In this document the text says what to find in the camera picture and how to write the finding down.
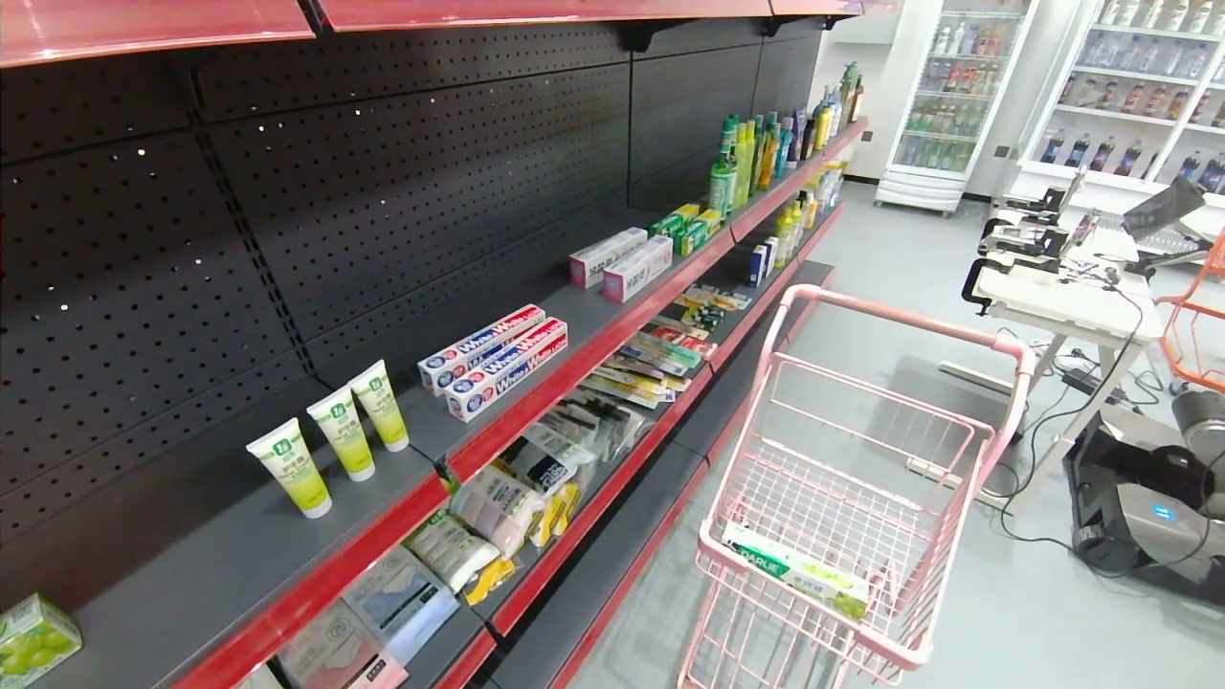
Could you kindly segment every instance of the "computer monitor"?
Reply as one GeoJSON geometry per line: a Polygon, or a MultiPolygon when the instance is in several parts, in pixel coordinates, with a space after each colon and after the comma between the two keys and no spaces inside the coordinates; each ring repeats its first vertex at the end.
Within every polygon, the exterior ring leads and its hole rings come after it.
{"type": "Polygon", "coordinates": [[[1161,191],[1123,213],[1123,229],[1140,242],[1203,207],[1204,192],[1177,177],[1161,191]]]}

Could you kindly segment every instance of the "refrigerator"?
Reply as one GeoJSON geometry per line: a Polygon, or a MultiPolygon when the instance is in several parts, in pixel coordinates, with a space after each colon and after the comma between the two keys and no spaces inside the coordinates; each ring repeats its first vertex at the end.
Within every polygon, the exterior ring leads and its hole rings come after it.
{"type": "Polygon", "coordinates": [[[1087,5],[1031,118],[1018,181],[1057,185],[1088,166],[1087,202],[1111,205],[1181,175],[1221,206],[1225,0],[1087,5]]]}
{"type": "Polygon", "coordinates": [[[877,185],[877,205],[946,216],[957,210],[1040,1],[942,2],[877,185]]]}

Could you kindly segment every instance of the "shopping cart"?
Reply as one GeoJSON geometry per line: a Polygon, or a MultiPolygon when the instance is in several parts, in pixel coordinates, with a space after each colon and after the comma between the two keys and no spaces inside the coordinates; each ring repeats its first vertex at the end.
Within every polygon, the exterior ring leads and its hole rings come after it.
{"type": "Polygon", "coordinates": [[[850,669],[897,684],[903,671],[922,666],[968,508],[1020,422],[1033,371],[1033,353],[1013,337],[809,284],[789,288],[762,348],[748,419],[699,531],[697,561],[709,584],[677,685],[837,687],[850,669]],[[1003,423],[992,429],[774,352],[796,297],[1011,354],[1017,384],[1003,423]],[[907,471],[910,460],[942,467],[941,479],[907,471]],[[919,501],[908,497],[915,493],[919,501]],[[724,543],[729,523],[866,581],[866,609],[853,619],[839,612],[844,606],[751,565],[744,549],[724,543]]]}
{"type": "Polygon", "coordinates": [[[1172,305],[1161,337],[1161,353],[1177,380],[1170,383],[1171,395],[1187,390],[1188,384],[1225,394],[1225,299],[1220,288],[1205,286],[1210,280],[1225,281],[1225,232],[1204,259],[1204,266],[1182,294],[1161,297],[1158,305],[1172,305]]]}

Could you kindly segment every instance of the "whitewhite toothpaste box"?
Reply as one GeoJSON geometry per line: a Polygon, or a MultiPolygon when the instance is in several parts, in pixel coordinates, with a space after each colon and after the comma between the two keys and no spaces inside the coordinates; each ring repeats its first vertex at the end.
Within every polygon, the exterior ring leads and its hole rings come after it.
{"type": "Polygon", "coordinates": [[[625,304],[673,265],[673,238],[655,235],[604,268],[604,297],[625,304]]]}
{"type": "Polygon", "coordinates": [[[544,309],[528,304],[473,332],[446,349],[421,359],[417,369],[421,371],[421,385],[434,395],[442,395],[452,383],[463,378],[481,362],[505,349],[516,337],[532,326],[544,322],[544,309]]]}
{"type": "Polygon", "coordinates": [[[570,283],[587,289],[604,281],[604,268],[647,242],[647,230],[631,227],[570,255],[570,283]]]}
{"type": "Polygon", "coordinates": [[[443,391],[447,408],[459,421],[472,421],[532,371],[566,348],[565,321],[545,319],[496,357],[468,371],[443,391]]]}

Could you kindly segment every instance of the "pink shopping cart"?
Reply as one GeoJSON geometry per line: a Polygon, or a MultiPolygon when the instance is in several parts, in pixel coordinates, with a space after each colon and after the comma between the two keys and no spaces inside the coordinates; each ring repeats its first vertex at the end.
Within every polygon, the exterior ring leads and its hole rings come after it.
{"type": "Polygon", "coordinates": [[[1020,422],[1033,371],[1016,338],[789,288],[699,531],[697,561],[709,581],[679,687],[838,687],[851,669],[897,684],[926,663],[967,511],[1020,422]],[[796,297],[1012,356],[1017,381],[1003,423],[992,429],[775,352],[796,297]],[[941,479],[908,471],[915,461],[942,467],[941,479]]]}

